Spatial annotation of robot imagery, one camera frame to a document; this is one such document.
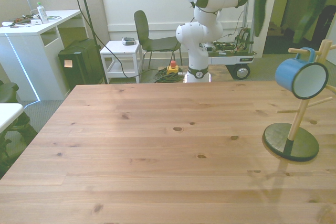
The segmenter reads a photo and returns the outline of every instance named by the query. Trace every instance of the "black stand pole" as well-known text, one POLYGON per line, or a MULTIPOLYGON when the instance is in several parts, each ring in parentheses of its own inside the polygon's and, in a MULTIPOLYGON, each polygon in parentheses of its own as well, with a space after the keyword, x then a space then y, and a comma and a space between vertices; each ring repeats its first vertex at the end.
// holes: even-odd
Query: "black stand pole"
POLYGON ((104 67, 103 67, 103 62, 102 62, 101 57, 100 57, 100 51, 99 51, 100 46, 99 46, 98 43, 97 43, 96 33, 95 33, 94 29, 93 29, 93 24, 92 24, 92 20, 91 20, 90 12, 89 12, 89 7, 88 7, 88 3, 86 2, 86 0, 84 0, 84 5, 85 5, 86 12, 87 12, 87 14, 88 14, 89 26, 90 26, 91 31, 92 31, 93 40, 94 40, 95 47, 96 47, 96 50, 97 50, 97 54, 98 54, 98 58, 99 58, 100 67, 101 67, 102 72, 103 72, 104 81, 105 81, 106 84, 108 84, 108 82, 107 82, 107 78, 106 78, 106 75, 105 75, 105 71, 104 71, 104 67))

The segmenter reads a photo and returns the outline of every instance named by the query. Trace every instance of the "cart wheel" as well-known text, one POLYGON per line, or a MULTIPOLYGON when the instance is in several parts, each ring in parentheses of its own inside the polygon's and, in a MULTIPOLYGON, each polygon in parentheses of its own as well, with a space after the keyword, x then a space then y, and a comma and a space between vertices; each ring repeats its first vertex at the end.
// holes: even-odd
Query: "cart wheel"
POLYGON ((232 77, 237 80, 244 80, 246 79, 250 74, 250 67, 247 64, 241 64, 235 66, 232 77))

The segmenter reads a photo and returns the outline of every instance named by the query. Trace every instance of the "spray bottle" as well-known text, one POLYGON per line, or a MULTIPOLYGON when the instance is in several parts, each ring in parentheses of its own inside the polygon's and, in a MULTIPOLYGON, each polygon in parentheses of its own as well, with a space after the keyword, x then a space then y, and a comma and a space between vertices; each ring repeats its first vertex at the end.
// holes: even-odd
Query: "spray bottle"
POLYGON ((38 4, 38 6, 37 6, 37 10, 38 10, 38 13, 40 14, 42 23, 49 23, 48 16, 47 16, 47 13, 46 13, 46 10, 44 9, 43 6, 41 6, 41 3, 40 3, 40 2, 37 2, 37 4, 38 4))

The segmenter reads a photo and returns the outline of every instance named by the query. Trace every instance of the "wooden mug tree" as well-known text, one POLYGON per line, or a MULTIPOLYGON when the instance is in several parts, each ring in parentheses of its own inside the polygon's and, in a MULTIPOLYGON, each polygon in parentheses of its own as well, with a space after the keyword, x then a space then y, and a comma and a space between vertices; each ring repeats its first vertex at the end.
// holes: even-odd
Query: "wooden mug tree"
MULTIPOLYGON (((332 45, 332 41, 325 39, 322 41, 318 51, 316 51, 315 62, 324 64, 330 50, 336 49, 336 45, 332 45)), ((308 50, 289 48, 289 52, 296 54, 309 54, 308 50)), ((325 86, 333 92, 336 88, 330 85, 325 86)), ((308 131, 300 128, 304 113, 308 107, 321 104, 332 100, 332 97, 309 104, 310 99, 300 100, 300 105, 297 110, 277 111, 277 113, 296 112, 292 124, 275 123, 268 126, 263 134, 263 140, 271 151, 293 161, 308 161, 316 157, 319 152, 319 144, 316 138, 308 131)))

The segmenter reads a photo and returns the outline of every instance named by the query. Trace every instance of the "mug handle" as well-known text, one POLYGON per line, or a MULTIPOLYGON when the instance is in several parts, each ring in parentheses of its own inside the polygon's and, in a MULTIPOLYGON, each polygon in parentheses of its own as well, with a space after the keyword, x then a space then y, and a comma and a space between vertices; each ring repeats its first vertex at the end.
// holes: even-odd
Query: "mug handle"
MULTIPOLYGON (((314 60, 315 60, 315 50, 310 48, 310 47, 302 47, 301 49, 305 49, 305 50, 310 51, 308 62, 314 62, 314 60)), ((301 57, 301 54, 297 54, 295 58, 300 59, 300 57, 301 57)))

